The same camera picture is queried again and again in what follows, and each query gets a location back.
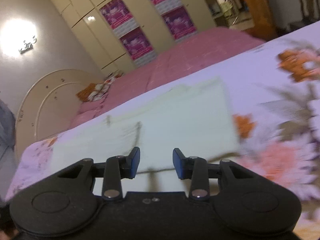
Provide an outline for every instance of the metal screw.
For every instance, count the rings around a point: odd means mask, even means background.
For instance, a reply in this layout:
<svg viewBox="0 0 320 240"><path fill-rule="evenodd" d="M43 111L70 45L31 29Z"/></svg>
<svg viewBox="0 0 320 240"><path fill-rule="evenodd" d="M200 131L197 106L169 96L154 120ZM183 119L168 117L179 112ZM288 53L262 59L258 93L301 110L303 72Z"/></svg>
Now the metal screw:
<svg viewBox="0 0 320 240"><path fill-rule="evenodd" d="M120 192L115 189L108 189L103 194L107 198L115 198L120 195Z"/></svg>
<svg viewBox="0 0 320 240"><path fill-rule="evenodd" d="M208 192L204 189L195 189L191 192L191 194L196 198L200 198L207 196Z"/></svg>
<svg viewBox="0 0 320 240"><path fill-rule="evenodd" d="M143 202L144 204L150 204L150 203L151 203L151 199L145 198L144 200L142 200L142 202Z"/></svg>

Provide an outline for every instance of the beige headboard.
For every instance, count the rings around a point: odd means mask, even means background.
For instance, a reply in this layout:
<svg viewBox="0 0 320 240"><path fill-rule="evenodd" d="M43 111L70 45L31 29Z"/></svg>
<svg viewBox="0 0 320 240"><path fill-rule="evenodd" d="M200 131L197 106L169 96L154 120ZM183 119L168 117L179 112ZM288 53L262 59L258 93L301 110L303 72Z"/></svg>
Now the beige headboard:
<svg viewBox="0 0 320 240"><path fill-rule="evenodd" d="M16 121L17 161L36 141L50 138L68 129L76 116L80 100L76 93L102 79L81 70L57 70L39 79L28 91Z"/></svg>

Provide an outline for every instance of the floral bedsheet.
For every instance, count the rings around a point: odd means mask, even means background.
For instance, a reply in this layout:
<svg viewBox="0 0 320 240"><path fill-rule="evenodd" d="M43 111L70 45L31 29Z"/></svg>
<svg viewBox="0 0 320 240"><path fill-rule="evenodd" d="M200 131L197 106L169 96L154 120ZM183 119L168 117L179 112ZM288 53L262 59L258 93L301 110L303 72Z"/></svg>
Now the floral bedsheet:
<svg viewBox="0 0 320 240"><path fill-rule="evenodd" d="M230 98L240 149L236 161L286 187L301 200L295 233L320 238L320 23L174 81L196 83L219 76ZM24 153L7 194L45 177L52 145ZM28 174L23 173L27 166Z"/></svg>

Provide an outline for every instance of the chair backrest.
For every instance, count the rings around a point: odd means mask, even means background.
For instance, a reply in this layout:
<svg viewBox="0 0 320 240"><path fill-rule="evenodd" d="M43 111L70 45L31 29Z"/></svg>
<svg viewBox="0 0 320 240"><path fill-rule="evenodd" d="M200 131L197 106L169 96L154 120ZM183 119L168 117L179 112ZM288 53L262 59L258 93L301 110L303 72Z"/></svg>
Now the chair backrest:
<svg viewBox="0 0 320 240"><path fill-rule="evenodd" d="M318 15L315 14L315 1ZM320 4L319 0L300 0L301 14L303 19L319 19L320 18Z"/></svg>

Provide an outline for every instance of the glowing light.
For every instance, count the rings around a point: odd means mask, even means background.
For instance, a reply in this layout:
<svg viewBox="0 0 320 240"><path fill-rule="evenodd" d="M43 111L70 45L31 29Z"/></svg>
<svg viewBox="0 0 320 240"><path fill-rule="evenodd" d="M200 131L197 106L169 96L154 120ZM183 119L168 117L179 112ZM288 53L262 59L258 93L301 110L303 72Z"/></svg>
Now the glowing light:
<svg viewBox="0 0 320 240"><path fill-rule="evenodd" d="M25 43L34 43L35 37L36 27L33 23L21 19L7 21L0 34L2 52L17 57L20 55L19 50L25 47Z"/></svg>
<svg viewBox="0 0 320 240"><path fill-rule="evenodd" d="M93 22L93 21L95 21L96 19L95 19L95 17L94 16L89 16L88 17L88 21L89 22Z"/></svg>

